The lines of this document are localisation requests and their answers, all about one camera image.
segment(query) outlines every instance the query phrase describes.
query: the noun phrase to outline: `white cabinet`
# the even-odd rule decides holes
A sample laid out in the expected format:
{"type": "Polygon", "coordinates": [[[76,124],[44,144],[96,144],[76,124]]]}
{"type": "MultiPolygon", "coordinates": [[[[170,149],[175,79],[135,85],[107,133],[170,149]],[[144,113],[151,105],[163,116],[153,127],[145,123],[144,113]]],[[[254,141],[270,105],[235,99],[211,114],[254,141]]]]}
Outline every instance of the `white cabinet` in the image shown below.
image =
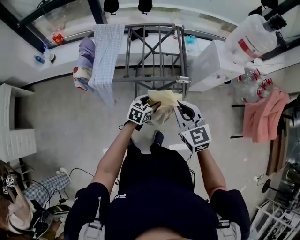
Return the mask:
{"type": "Polygon", "coordinates": [[[0,160],[9,162],[37,152],[34,129],[15,129],[15,97],[34,94],[31,91],[0,86],[0,160]]]}

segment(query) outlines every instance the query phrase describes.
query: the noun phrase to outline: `purple cloth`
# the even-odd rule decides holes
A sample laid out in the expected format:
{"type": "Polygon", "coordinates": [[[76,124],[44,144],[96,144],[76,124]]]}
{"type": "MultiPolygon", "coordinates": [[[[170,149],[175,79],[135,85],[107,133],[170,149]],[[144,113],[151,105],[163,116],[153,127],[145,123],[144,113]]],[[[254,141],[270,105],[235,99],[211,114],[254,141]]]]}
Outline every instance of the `purple cloth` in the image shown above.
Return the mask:
{"type": "Polygon", "coordinates": [[[85,37],[79,44],[80,55],[83,53],[95,58],[95,48],[94,42],[90,38],[85,37]]]}
{"type": "Polygon", "coordinates": [[[77,63],[76,63],[76,67],[93,69],[93,63],[91,63],[90,60],[88,60],[84,56],[79,56],[77,63]]]}

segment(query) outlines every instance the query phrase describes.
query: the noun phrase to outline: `red bottle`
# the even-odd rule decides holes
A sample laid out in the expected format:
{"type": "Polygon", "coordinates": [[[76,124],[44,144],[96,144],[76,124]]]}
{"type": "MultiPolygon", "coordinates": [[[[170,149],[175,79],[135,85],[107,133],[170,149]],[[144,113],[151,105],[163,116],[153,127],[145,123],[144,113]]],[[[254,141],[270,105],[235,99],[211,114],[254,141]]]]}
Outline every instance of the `red bottle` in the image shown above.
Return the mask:
{"type": "Polygon", "coordinates": [[[61,44],[64,41],[63,36],[60,33],[53,33],[53,41],[57,44],[61,44]]]}

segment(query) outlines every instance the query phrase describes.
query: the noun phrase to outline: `black shoe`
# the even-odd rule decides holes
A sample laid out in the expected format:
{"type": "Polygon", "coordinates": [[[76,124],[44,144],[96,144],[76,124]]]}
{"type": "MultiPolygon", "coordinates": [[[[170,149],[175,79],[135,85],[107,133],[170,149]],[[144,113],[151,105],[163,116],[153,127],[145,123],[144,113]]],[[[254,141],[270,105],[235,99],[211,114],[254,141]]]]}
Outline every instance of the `black shoe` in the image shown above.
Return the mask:
{"type": "Polygon", "coordinates": [[[130,146],[132,146],[132,145],[134,146],[135,142],[133,141],[132,138],[130,138],[127,148],[130,147],[130,146]]]}
{"type": "Polygon", "coordinates": [[[158,144],[159,146],[161,146],[161,144],[163,143],[163,140],[164,140],[164,135],[163,135],[163,133],[157,130],[157,131],[154,133],[153,143],[156,143],[156,144],[158,144]]]}

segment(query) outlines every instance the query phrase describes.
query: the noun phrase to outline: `window frame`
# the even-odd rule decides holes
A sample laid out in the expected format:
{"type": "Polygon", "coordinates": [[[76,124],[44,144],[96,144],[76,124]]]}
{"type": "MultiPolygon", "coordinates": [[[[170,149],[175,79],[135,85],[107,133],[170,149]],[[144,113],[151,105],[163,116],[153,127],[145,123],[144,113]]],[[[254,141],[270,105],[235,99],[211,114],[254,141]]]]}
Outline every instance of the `window frame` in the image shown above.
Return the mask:
{"type": "MultiPolygon", "coordinates": [[[[21,36],[25,41],[31,44],[34,48],[43,53],[43,42],[51,48],[61,46],[64,44],[72,43],[83,39],[84,37],[93,37],[94,33],[92,30],[73,34],[71,36],[64,37],[64,42],[62,44],[56,44],[54,41],[50,42],[37,28],[34,27],[32,22],[44,14],[57,9],[65,4],[74,2],[77,0],[50,0],[48,3],[41,5],[39,8],[33,10],[29,15],[21,19],[20,21],[8,10],[3,4],[0,3],[0,19],[8,25],[13,31],[15,31],[19,36],[21,36]]],[[[93,14],[96,24],[106,24],[107,20],[103,12],[100,0],[86,0],[89,4],[91,12],[93,14]]],[[[299,0],[286,0],[281,3],[276,10],[272,10],[265,14],[264,18],[268,20],[276,13],[284,14],[285,12],[291,10],[292,8],[299,5],[299,0]]],[[[161,29],[161,32],[167,32],[168,29],[161,29]]],[[[158,29],[153,29],[150,32],[158,33],[158,29]]],[[[206,40],[221,40],[225,41],[225,38],[219,37],[213,34],[195,31],[195,30],[185,30],[185,35],[195,35],[197,38],[202,38],[206,40]]],[[[290,49],[293,49],[300,45],[300,38],[287,42],[287,46],[278,46],[274,50],[264,54],[261,58],[263,61],[269,60],[276,57],[290,49]]]]}

